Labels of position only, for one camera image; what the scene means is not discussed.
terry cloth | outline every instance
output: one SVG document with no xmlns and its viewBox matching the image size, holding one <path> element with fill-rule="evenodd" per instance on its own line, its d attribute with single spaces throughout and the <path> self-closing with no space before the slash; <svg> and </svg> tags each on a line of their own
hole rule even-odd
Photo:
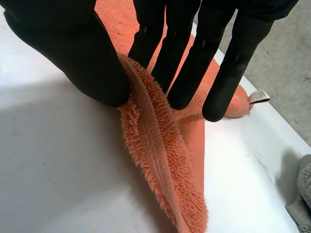
<svg viewBox="0 0 311 233">
<path fill-rule="evenodd" d="M 298 197 L 286 206 L 287 211 L 297 223 L 301 233 L 311 233 L 311 155 L 305 155 L 300 162 Z"/>
<path fill-rule="evenodd" d="M 126 57 L 139 28 L 132 0 L 98 0 L 95 10 L 132 82 L 130 99 L 120 107 L 123 137 L 129 152 L 178 231 L 204 233 L 207 228 L 203 187 L 205 120 L 201 111 L 219 65 L 212 61 L 190 105 L 175 111 L 150 75 L 160 46 L 147 70 Z M 181 65 L 193 41 L 192 36 Z M 233 107 L 237 106 L 241 106 L 238 100 Z"/>
</svg>

gray floor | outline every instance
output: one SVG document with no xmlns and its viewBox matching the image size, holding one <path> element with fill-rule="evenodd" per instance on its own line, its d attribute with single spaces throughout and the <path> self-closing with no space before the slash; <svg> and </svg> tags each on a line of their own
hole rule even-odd
<svg viewBox="0 0 311 233">
<path fill-rule="evenodd" d="M 231 39 L 228 24 L 220 50 Z M 245 72 L 247 79 L 271 97 L 270 103 L 311 145 L 311 1 L 300 0 L 287 18 L 274 23 Z"/>
</svg>

black glove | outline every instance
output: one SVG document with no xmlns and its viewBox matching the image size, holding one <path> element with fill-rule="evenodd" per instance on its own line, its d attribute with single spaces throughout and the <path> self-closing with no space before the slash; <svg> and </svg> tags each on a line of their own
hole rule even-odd
<svg viewBox="0 0 311 233">
<path fill-rule="evenodd" d="M 129 79 L 94 11 L 96 0 L 0 0 L 13 32 L 84 94 L 111 107 L 129 97 Z"/>
<path fill-rule="evenodd" d="M 274 20 L 287 16 L 297 1 L 202 0 L 197 36 L 168 94 L 171 107 L 181 110 L 188 106 L 238 8 L 230 45 L 202 110 L 209 121 L 222 119 L 257 45 L 267 36 Z M 152 71 L 166 93 L 188 43 L 198 2 L 134 0 L 134 6 L 140 29 L 129 56 L 145 67 L 160 42 L 167 8 L 168 33 Z M 175 15 L 172 9 L 178 9 Z"/>
</svg>

towel tag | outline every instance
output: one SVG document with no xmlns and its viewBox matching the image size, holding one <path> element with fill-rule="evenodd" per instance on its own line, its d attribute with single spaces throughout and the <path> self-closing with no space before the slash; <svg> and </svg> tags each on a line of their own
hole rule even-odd
<svg viewBox="0 0 311 233">
<path fill-rule="evenodd" d="M 249 104 L 264 103 L 269 101 L 270 99 L 271 98 L 264 90 L 257 90 L 248 97 L 248 102 Z"/>
</svg>

white surface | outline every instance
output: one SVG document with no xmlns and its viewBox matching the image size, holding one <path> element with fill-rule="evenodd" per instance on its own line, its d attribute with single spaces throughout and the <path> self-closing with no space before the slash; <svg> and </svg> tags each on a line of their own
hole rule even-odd
<svg viewBox="0 0 311 233">
<path fill-rule="evenodd" d="M 173 232 L 126 153 L 118 113 L 77 91 L 2 15 L 0 27 L 1 232 Z M 208 232 L 298 232 L 284 205 L 305 153 L 268 103 L 207 122 Z"/>
</svg>

